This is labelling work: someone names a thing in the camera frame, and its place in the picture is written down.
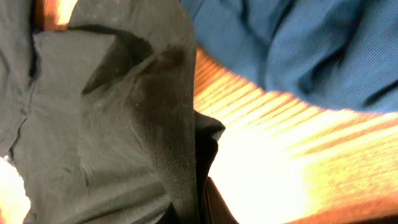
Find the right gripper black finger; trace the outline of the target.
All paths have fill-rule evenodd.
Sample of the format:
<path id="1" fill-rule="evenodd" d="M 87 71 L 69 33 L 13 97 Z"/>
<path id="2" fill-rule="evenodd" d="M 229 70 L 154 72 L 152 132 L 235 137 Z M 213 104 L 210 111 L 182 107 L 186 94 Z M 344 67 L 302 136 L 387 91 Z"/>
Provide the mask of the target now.
<path id="1" fill-rule="evenodd" d="M 203 219 L 205 224 L 238 224 L 223 200 L 215 183 L 206 180 L 203 200 Z"/>

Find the black shorts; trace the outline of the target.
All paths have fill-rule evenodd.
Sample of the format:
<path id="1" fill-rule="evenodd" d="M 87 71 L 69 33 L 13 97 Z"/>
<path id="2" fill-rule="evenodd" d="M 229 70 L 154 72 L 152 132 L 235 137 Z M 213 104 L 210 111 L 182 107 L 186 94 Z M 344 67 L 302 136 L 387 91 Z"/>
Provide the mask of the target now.
<path id="1" fill-rule="evenodd" d="M 78 1 L 67 30 L 1 1 L 1 155 L 24 223 L 209 223 L 224 126 L 193 108 L 196 42 L 178 1 Z"/>

